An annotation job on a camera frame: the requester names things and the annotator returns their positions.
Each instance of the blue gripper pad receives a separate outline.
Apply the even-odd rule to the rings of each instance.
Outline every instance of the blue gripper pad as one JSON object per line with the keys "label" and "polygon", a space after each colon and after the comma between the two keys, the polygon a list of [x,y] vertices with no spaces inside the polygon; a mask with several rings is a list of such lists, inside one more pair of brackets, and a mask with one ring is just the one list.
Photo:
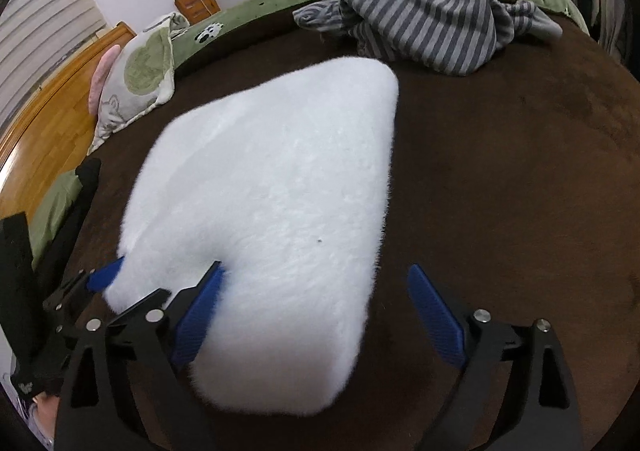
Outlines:
{"label": "blue gripper pad", "polygon": [[225,270],[222,265],[213,269],[200,294],[175,327],[174,351],[171,362],[178,368],[193,361],[200,351],[209,323],[216,310],[216,301]]}
{"label": "blue gripper pad", "polygon": [[113,263],[108,264],[106,267],[102,267],[99,271],[95,271],[89,277],[89,281],[86,284],[86,289],[89,292],[102,292],[111,283],[113,283],[114,279],[116,279],[116,276],[118,275],[118,272],[122,267],[123,261],[124,256],[120,259],[117,259]]}
{"label": "blue gripper pad", "polygon": [[460,370],[464,368],[465,331],[419,265],[409,269],[408,289],[440,358]]}

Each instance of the wooden bed frame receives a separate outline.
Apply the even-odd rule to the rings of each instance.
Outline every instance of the wooden bed frame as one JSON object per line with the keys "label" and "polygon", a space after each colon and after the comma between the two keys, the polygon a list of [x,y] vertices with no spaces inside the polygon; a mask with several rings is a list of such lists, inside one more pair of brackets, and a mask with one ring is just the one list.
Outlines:
{"label": "wooden bed frame", "polygon": [[135,33],[119,23],[78,54],[20,111],[0,138],[0,218],[25,211],[30,220],[56,177],[84,159],[94,137],[87,101],[91,79],[111,46]]}

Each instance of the bed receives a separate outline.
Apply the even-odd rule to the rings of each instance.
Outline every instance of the bed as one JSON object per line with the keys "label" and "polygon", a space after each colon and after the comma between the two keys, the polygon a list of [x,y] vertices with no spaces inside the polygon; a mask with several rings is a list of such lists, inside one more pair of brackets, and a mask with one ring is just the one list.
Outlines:
{"label": "bed", "polygon": [[[249,0],[214,16],[216,37],[200,41],[212,18],[174,40],[172,100],[94,153],[100,185],[67,274],[115,259],[130,190],[169,121],[355,54],[349,42],[295,28],[290,12],[307,1]],[[498,319],[549,319],[574,375],[586,446],[609,428],[640,375],[640,86],[584,33],[568,0],[538,2],[562,27],[553,46],[523,38],[465,78],[390,64],[400,88],[391,193],[357,367],[336,404],[312,418],[204,405],[222,449],[412,449],[456,377],[406,294],[412,263]],[[98,300],[86,316],[108,314]],[[500,370],[478,443],[505,378]],[[162,442],[152,416],[143,419]]]}

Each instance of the striped cloth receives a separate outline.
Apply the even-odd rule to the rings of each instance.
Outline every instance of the striped cloth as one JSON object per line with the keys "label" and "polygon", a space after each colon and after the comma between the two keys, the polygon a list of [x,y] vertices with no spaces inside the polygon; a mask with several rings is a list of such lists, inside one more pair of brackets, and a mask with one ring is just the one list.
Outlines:
{"label": "striped cloth", "polygon": [[300,28],[355,38],[359,55],[411,59],[457,76],[477,70],[516,36],[550,42],[562,35],[530,1],[321,0],[293,17]]}

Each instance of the pink fabric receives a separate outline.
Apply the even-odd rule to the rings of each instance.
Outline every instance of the pink fabric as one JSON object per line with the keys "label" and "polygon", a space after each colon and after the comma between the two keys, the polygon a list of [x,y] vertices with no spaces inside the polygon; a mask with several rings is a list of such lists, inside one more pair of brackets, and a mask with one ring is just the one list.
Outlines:
{"label": "pink fabric", "polygon": [[93,116],[98,115],[98,106],[100,106],[100,96],[102,95],[102,89],[104,83],[109,76],[113,63],[116,62],[117,57],[120,55],[122,47],[120,45],[114,45],[108,49],[95,69],[94,77],[91,79],[91,89],[89,90],[89,114]]}

